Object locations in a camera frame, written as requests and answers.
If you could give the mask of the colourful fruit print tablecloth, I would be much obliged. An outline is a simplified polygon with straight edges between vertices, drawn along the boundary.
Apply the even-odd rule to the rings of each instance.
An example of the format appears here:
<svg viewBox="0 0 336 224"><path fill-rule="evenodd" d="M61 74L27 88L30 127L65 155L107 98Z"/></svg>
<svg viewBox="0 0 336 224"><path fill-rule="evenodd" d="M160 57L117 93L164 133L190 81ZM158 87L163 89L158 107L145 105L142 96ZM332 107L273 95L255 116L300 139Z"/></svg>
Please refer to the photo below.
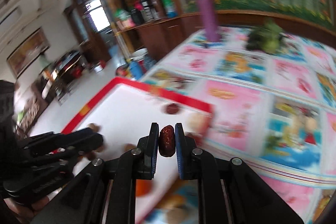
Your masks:
<svg viewBox="0 0 336 224"><path fill-rule="evenodd" d="M212 104L205 149L242 158L314 223L335 193L335 48L284 33L277 53L248 51L251 31L197 31L142 80Z"/></svg>

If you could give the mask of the framed wall painting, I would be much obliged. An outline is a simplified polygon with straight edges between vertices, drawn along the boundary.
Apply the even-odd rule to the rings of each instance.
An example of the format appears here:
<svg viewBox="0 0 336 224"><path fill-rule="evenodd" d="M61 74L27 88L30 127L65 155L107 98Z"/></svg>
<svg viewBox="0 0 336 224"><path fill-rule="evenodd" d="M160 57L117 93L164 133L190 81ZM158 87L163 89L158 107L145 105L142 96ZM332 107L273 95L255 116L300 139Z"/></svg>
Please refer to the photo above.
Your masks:
<svg viewBox="0 0 336 224"><path fill-rule="evenodd" d="M50 48L42 28L38 28L8 56L7 63L17 79L46 50Z"/></svg>

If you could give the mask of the red jujube date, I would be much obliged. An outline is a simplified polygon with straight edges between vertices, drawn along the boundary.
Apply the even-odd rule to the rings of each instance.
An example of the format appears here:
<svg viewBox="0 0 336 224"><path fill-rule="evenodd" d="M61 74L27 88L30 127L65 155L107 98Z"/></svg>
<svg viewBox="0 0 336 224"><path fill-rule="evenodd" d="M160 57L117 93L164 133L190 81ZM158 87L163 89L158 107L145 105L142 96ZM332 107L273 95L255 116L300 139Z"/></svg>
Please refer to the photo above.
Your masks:
<svg viewBox="0 0 336 224"><path fill-rule="evenodd" d="M172 125L161 129L158 139L159 153L163 157L172 157L175 154L175 133Z"/></svg>

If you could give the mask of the green leafy vegetable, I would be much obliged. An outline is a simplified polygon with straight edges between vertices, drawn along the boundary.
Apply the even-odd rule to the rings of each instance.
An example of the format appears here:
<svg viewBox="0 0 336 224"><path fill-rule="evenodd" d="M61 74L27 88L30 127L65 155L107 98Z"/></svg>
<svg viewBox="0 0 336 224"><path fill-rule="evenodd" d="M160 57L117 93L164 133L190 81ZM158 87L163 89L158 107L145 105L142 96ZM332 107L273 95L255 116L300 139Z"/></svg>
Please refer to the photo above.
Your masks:
<svg viewBox="0 0 336 224"><path fill-rule="evenodd" d="M267 19L262 26L255 27L248 35L245 46L248 51L262 51L275 55L285 47L282 28L273 19Z"/></svg>

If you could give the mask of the brown longan fruit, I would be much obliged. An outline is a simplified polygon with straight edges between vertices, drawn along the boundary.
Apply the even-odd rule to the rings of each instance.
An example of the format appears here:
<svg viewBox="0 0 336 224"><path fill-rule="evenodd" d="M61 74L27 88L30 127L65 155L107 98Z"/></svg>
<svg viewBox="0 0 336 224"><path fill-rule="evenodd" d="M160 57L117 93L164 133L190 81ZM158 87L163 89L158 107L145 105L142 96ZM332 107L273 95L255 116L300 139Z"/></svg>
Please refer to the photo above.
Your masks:
<svg viewBox="0 0 336 224"><path fill-rule="evenodd" d="M99 133L101 129L101 127L95 123L90 123L87 125L87 127L90 128L95 133Z"/></svg>

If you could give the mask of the purple thermos bottle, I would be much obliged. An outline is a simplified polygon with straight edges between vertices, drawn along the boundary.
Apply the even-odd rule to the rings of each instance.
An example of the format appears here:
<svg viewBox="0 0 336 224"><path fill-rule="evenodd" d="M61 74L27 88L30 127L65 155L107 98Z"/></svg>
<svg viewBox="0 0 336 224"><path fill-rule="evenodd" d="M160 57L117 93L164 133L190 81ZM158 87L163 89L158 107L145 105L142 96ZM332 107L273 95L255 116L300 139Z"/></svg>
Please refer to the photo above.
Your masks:
<svg viewBox="0 0 336 224"><path fill-rule="evenodd" d="M221 35L215 14L213 0L195 0L198 5L198 10L201 14L203 27L205 28L205 35L209 42L219 42Z"/></svg>

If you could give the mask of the green blue bottle on shelf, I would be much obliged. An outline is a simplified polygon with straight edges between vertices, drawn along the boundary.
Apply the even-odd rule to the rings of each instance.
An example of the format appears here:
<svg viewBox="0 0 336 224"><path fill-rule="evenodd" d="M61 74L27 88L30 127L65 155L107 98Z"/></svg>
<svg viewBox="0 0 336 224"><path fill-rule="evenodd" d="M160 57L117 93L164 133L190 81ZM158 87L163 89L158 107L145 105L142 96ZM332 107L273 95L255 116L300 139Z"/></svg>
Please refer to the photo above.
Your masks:
<svg viewBox="0 0 336 224"><path fill-rule="evenodd" d="M162 4L168 18L174 18L177 16L175 5L172 0L162 0Z"/></svg>

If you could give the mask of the blue thermos flask on floor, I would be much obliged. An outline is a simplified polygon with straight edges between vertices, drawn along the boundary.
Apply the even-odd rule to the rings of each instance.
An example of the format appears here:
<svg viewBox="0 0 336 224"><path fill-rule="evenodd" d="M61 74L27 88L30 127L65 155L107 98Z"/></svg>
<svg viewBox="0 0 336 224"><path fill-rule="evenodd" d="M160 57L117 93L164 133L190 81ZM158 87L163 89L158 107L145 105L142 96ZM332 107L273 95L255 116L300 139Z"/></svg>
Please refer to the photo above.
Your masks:
<svg viewBox="0 0 336 224"><path fill-rule="evenodd" d="M130 61L129 70L135 80L138 81L139 79L142 78L143 71L142 71L141 65L139 65L137 61L134 61L134 60Z"/></svg>

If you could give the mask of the orange tangerine centre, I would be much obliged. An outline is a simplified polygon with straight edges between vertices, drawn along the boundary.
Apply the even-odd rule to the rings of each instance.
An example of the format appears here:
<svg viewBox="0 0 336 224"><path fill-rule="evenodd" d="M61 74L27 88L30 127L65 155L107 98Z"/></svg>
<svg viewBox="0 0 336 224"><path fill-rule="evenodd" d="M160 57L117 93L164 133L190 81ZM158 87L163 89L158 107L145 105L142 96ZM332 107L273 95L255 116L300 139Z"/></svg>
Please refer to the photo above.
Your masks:
<svg viewBox="0 0 336 224"><path fill-rule="evenodd" d="M135 186L135 196L143 197L148 195L153 189L153 180L137 180Z"/></svg>

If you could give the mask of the red white shallow box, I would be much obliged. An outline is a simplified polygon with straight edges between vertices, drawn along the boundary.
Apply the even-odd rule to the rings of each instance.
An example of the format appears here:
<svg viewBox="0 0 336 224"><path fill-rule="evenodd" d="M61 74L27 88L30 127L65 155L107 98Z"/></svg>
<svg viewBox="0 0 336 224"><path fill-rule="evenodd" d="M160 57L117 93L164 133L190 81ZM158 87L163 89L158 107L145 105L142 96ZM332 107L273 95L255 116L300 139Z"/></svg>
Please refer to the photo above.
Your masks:
<svg viewBox="0 0 336 224"><path fill-rule="evenodd" d="M181 107L175 115L166 114L164 108L170 103ZM53 216L55 223L104 223L108 199L113 181L106 174L105 163L123 154L124 145L137 144L141 137L149 135L152 123L159 128L182 123L190 131L187 119L192 113L213 117L213 105L175 93L154 88L146 83L115 77L106 84L62 129L62 133L81 130L89 123L101 127L104 151L97 156L103 160L99 166L83 160L75 167L75 180L80 182L76 196L82 197L80 209L65 206Z"/></svg>

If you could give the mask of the red jujube in box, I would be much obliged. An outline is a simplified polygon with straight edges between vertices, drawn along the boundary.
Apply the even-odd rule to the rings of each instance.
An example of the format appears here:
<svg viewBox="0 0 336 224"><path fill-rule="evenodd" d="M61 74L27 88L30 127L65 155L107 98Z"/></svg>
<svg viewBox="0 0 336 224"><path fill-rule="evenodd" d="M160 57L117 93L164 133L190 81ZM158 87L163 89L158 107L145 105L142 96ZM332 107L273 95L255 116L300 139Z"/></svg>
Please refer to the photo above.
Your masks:
<svg viewBox="0 0 336 224"><path fill-rule="evenodd" d="M180 110L181 110L181 107L177 103L170 103L166 105L164 108L165 113L169 115L175 115L179 113Z"/></svg>

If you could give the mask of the beige cylindrical yam piece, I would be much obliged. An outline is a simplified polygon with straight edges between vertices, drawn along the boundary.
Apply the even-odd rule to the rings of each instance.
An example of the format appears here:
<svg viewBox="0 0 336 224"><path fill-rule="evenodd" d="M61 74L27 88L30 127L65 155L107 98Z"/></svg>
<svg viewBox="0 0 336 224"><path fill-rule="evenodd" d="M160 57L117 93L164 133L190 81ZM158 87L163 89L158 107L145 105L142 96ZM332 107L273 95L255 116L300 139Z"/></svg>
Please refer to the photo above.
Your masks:
<svg viewBox="0 0 336 224"><path fill-rule="evenodd" d="M211 116L208 114L192 113L187 119L187 125L191 133L200 135L207 131L210 121Z"/></svg>

